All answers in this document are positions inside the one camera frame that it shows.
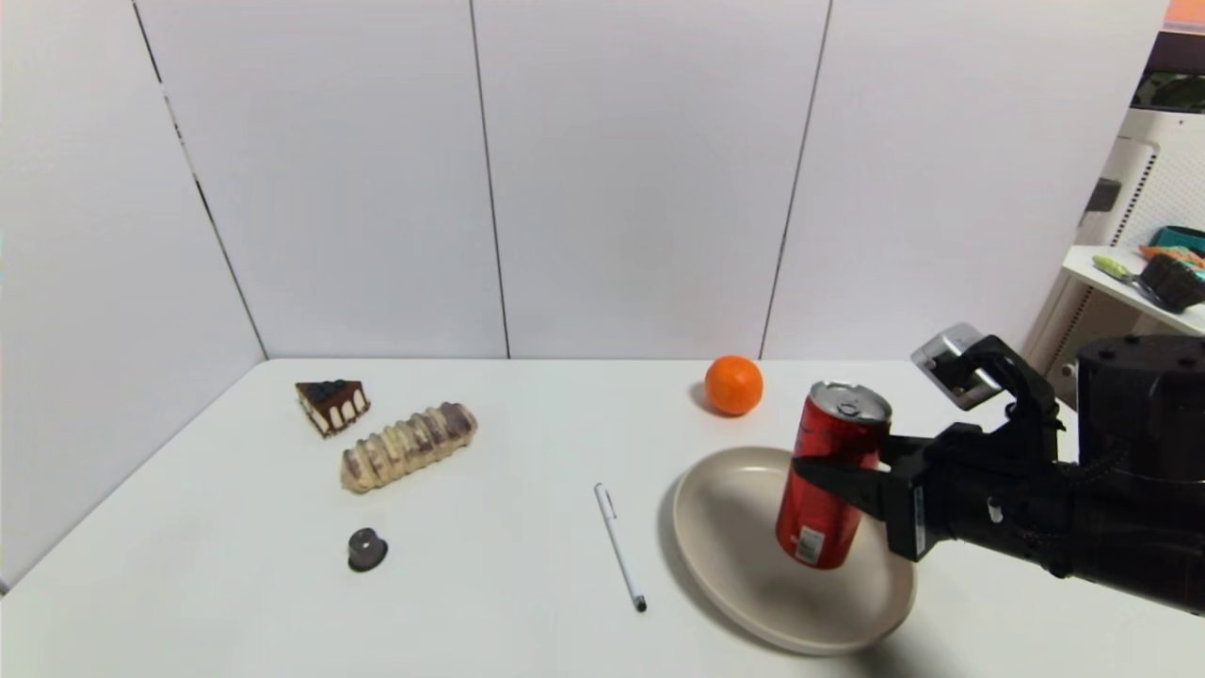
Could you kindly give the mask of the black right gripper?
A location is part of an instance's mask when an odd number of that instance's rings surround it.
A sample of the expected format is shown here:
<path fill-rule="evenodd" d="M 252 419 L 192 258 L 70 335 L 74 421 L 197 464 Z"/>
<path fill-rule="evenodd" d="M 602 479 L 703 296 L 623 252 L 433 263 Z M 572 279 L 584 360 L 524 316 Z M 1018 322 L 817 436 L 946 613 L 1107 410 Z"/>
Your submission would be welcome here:
<path fill-rule="evenodd" d="M 882 519 L 900 558 L 918 562 L 944 541 L 964 541 L 1050 574 L 1076 574 L 1072 496 L 1057 458 L 1062 428 L 1006 421 L 984 430 L 956 421 L 934 438 L 887 435 L 878 447 L 887 474 L 827 458 L 795 458 L 792 471 Z"/>

